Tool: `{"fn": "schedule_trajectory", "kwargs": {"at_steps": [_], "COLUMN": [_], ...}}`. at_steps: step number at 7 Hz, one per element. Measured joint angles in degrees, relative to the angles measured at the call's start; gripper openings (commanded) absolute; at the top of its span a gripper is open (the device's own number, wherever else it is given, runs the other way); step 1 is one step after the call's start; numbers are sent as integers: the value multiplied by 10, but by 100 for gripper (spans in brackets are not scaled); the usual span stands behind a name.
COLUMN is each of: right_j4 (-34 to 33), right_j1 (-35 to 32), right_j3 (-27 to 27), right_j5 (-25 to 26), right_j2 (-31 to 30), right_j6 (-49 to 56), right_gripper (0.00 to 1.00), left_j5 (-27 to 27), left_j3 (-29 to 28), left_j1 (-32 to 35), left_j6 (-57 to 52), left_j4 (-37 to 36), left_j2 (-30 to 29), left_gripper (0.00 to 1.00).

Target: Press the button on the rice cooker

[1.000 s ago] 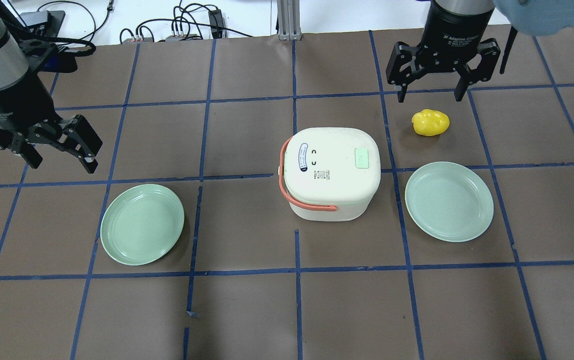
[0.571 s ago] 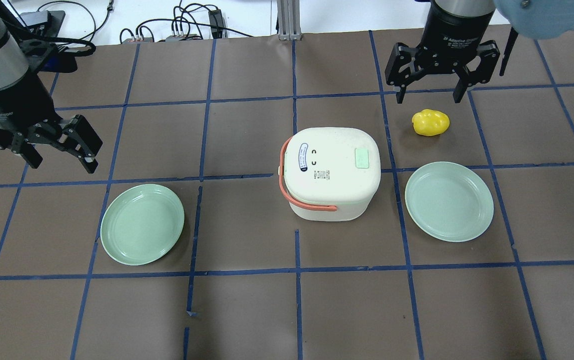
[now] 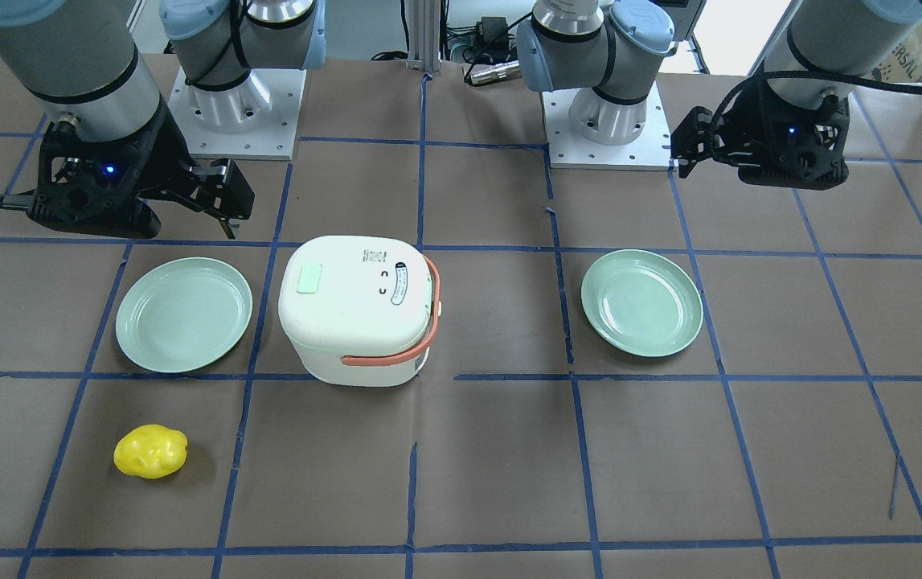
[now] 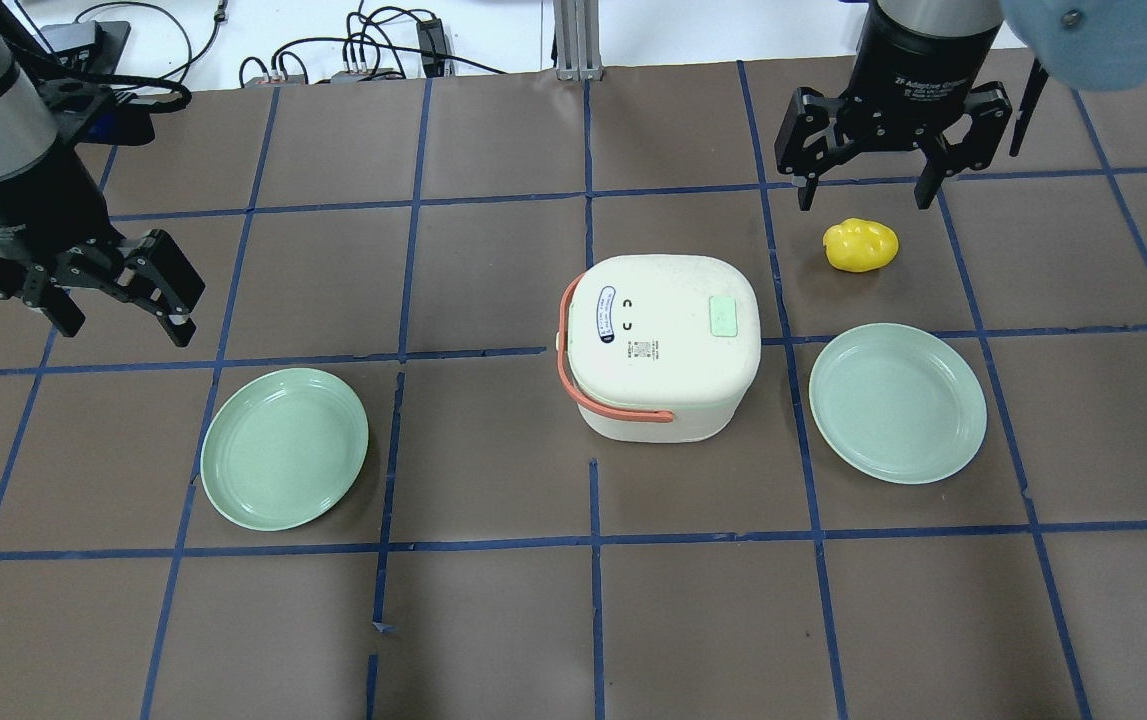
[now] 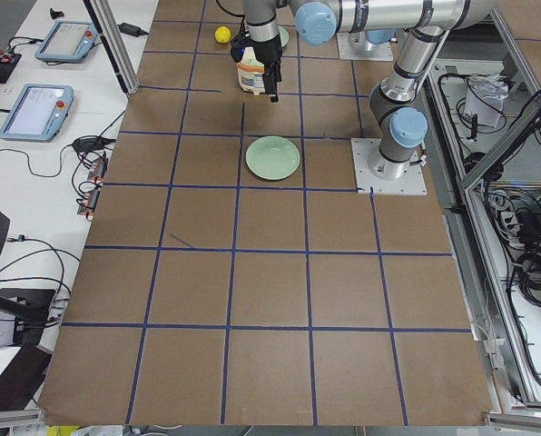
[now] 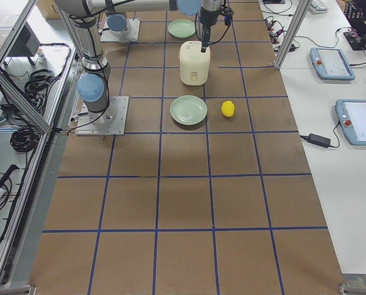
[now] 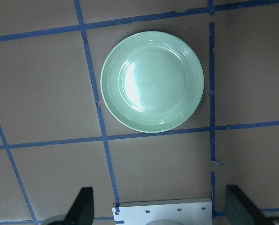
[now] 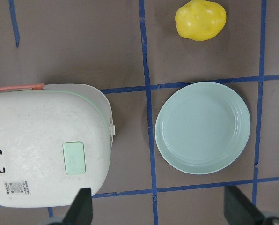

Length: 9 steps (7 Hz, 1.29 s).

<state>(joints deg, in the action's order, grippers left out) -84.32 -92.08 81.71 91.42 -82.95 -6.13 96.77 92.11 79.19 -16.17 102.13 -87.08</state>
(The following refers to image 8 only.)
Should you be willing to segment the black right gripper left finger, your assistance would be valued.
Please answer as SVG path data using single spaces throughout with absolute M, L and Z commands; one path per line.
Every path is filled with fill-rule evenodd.
M 90 225 L 93 220 L 91 188 L 81 188 L 61 221 L 62 225 Z

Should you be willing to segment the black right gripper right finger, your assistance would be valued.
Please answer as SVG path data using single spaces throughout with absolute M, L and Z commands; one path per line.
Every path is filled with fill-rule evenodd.
M 237 186 L 224 187 L 224 216 L 229 225 L 263 223 L 263 214 Z

